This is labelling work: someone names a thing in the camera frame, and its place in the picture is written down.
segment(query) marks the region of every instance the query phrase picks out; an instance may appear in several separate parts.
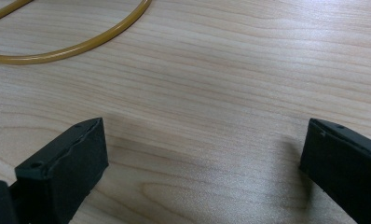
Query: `wood grain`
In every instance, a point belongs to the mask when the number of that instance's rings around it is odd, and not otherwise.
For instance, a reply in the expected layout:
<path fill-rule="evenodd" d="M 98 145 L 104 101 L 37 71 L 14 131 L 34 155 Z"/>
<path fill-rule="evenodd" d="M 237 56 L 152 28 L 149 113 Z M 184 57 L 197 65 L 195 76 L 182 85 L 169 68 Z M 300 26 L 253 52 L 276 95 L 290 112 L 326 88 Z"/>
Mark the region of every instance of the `wood grain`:
<path fill-rule="evenodd" d="M 0 20 L 0 53 L 73 45 L 137 4 L 33 1 Z M 0 179 L 95 117 L 110 167 L 72 223 L 354 223 L 297 166 L 310 117 L 371 138 L 371 1 L 154 0 L 85 54 L 0 64 Z"/>

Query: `table surface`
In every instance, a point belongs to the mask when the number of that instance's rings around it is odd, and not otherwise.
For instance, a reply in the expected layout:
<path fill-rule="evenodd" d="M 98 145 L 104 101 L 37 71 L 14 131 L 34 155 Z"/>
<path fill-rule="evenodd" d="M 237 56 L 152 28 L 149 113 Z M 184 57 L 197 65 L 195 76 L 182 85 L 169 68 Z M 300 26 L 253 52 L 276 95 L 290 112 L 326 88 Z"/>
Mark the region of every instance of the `table surface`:
<path fill-rule="evenodd" d="M 74 45 L 138 4 L 33 1 L 0 20 L 0 53 Z M 371 138 L 371 1 L 153 0 L 97 49 L 0 64 L 0 179 L 96 117 L 110 166 L 71 223 L 354 223 L 297 167 L 309 118 Z"/>

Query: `screw hole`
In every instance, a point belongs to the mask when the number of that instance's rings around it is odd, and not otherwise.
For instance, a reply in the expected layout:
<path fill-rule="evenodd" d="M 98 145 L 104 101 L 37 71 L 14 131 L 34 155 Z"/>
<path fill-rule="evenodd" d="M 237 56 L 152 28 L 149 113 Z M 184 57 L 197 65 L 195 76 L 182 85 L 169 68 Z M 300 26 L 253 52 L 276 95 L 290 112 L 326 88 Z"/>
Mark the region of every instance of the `screw hole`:
<path fill-rule="evenodd" d="M 40 166 L 42 166 L 44 163 L 42 161 L 37 161 L 37 162 L 34 162 L 31 164 L 31 168 L 32 169 L 35 169 L 35 168 L 39 168 Z"/>

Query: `yellow tube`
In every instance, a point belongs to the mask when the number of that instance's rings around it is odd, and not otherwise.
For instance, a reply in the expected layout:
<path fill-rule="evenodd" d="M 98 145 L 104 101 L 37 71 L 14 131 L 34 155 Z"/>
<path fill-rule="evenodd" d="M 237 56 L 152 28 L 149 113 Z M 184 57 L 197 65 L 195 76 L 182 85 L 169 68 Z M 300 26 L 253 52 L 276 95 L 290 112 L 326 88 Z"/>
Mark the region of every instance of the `yellow tube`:
<path fill-rule="evenodd" d="M 16 0 L 15 2 L 9 4 L 8 6 L 0 8 L 0 19 L 32 1 L 33 0 Z"/>
<path fill-rule="evenodd" d="M 58 61 L 61 59 L 73 57 L 73 56 L 76 56 L 77 54 L 84 53 L 90 49 L 94 49 L 100 46 L 101 44 L 111 40 L 112 38 L 124 32 L 127 28 L 129 28 L 134 22 L 136 22 L 143 15 L 143 13 L 150 6 L 151 1 L 152 0 L 142 0 L 139 6 L 135 8 L 132 11 L 132 13 L 129 16 L 127 16 L 123 21 L 121 21 L 120 23 L 112 27 L 111 29 L 107 30 L 106 32 L 102 33 L 101 35 L 97 35 L 93 37 L 92 39 L 89 39 L 81 44 L 77 44 L 77 45 L 74 45 L 66 49 L 60 49 L 60 50 L 55 50 L 49 53 L 36 54 L 36 55 L 27 55 L 27 56 L 0 55 L 0 63 L 7 63 L 7 64 L 50 63 L 50 62 Z"/>

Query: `tubing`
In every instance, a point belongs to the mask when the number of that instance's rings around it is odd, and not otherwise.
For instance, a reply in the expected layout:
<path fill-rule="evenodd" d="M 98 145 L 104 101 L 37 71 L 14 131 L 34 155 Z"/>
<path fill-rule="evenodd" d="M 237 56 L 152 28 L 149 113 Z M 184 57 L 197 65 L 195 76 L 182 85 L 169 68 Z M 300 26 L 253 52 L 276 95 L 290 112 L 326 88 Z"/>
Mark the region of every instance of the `tubing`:
<path fill-rule="evenodd" d="M 0 9 L 0 19 L 16 10 L 19 7 L 22 7 L 32 0 L 17 0 L 16 2 Z M 143 13 L 150 6 L 152 0 L 142 0 L 137 8 L 135 8 L 132 13 L 127 16 L 123 21 L 116 24 L 114 27 L 110 28 L 106 32 L 93 37 L 85 42 L 68 47 L 66 49 L 59 49 L 49 53 L 35 54 L 35 55 L 25 55 L 25 56 L 9 56 L 9 55 L 0 55 L 0 63 L 6 64 L 33 64 L 33 63 L 50 63 L 58 60 L 70 58 L 78 54 L 84 53 L 90 49 L 94 49 L 101 44 L 113 39 L 117 35 L 124 32 L 128 29 L 134 22 L 136 22 Z"/>

